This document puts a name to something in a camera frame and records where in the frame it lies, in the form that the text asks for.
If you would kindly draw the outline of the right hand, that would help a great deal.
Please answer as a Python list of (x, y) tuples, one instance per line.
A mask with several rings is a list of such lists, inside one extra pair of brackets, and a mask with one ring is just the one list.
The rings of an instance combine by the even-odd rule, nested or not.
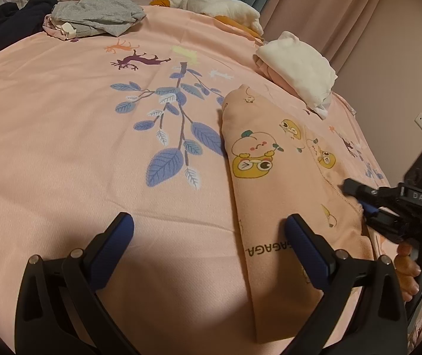
[(410, 257), (412, 250), (413, 247), (408, 242), (399, 244), (394, 260), (396, 276), (404, 302), (411, 301), (420, 291), (420, 285), (416, 283), (415, 278), (421, 274), (421, 267)]

